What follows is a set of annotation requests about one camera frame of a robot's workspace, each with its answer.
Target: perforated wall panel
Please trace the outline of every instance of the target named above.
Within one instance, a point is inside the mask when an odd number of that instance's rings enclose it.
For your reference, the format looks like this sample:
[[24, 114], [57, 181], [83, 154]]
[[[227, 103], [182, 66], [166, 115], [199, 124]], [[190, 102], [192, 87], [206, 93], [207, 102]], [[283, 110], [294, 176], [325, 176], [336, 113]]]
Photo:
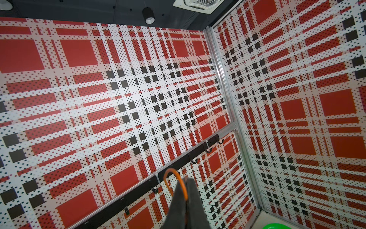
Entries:
[[[197, 164], [186, 164], [178, 172], [195, 179], [211, 228], [243, 228], [255, 204], [233, 133], [225, 136], [222, 145], [216, 144], [212, 153], [197, 159]], [[168, 182], [175, 189], [175, 176]], [[160, 228], [172, 196], [164, 182], [155, 188], [157, 194], [150, 191], [129, 206], [130, 215], [121, 211], [99, 228]]]
[[365, 1], [252, 0], [215, 28], [265, 208], [366, 228]]

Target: metal corner post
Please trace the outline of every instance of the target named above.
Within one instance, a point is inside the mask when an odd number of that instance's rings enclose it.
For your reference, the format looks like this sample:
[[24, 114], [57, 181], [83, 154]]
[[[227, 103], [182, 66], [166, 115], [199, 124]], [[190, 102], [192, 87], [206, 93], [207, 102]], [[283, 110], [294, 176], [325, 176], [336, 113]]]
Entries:
[[257, 176], [254, 171], [254, 167], [251, 162], [251, 158], [248, 151], [248, 146], [246, 144], [246, 139], [244, 137], [244, 129], [242, 125], [240, 124], [240, 118], [239, 118], [239, 111], [237, 110], [234, 98], [231, 95], [230, 85], [229, 81], [227, 80], [224, 64], [222, 61], [222, 58], [220, 56], [219, 48], [216, 42], [216, 39], [214, 37], [213, 29], [212, 27], [206, 27], [204, 29], [204, 35], [206, 38], [207, 46], [210, 52], [210, 55], [212, 57], [212, 62], [217, 74], [217, 80], [219, 82], [221, 91], [223, 93], [223, 98], [225, 101], [225, 104], [227, 106], [228, 114], [230, 117], [231, 122], [234, 122], [236, 124], [236, 131], [235, 137], [238, 140], [239, 144], [239, 150], [242, 155], [242, 161], [245, 167], [245, 171], [248, 176], [248, 182], [253, 192], [253, 198], [254, 202], [256, 203], [256, 207], [260, 210], [263, 209], [263, 197], [260, 193], [259, 184], [257, 180]]

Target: ceiling light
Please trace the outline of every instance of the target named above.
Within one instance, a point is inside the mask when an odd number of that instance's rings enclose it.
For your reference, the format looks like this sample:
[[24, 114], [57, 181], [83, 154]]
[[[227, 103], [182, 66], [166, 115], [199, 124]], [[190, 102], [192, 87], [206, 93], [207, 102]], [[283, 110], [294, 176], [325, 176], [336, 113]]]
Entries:
[[154, 12], [150, 7], [146, 7], [142, 10], [143, 18], [146, 24], [152, 24], [155, 21]]
[[0, 0], [0, 10], [12, 10], [13, 9], [13, 5], [8, 2], [7, 0]]

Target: black pendant light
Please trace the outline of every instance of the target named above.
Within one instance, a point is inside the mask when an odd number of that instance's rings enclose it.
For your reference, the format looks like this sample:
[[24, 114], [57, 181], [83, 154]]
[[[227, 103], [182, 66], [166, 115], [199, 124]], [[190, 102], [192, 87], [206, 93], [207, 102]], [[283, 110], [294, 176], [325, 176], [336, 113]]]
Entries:
[[155, 21], [154, 12], [150, 7], [146, 7], [142, 10], [143, 18], [146, 24], [152, 24]]

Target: white floor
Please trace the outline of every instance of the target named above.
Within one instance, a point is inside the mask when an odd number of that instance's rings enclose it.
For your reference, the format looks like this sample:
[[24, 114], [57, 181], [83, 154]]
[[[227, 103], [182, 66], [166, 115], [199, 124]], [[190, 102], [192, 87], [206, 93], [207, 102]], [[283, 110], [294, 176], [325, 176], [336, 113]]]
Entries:
[[255, 221], [252, 229], [263, 229], [263, 227], [267, 224], [283, 224], [286, 225], [292, 229], [300, 229], [297, 226], [293, 226], [291, 224], [289, 224], [288, 222], [281, 220], [273, 215], [270, 215], [268, 213], [266, 213], [265, 211], [261, 211], [261, 213], [259, 214], [257, 220]]

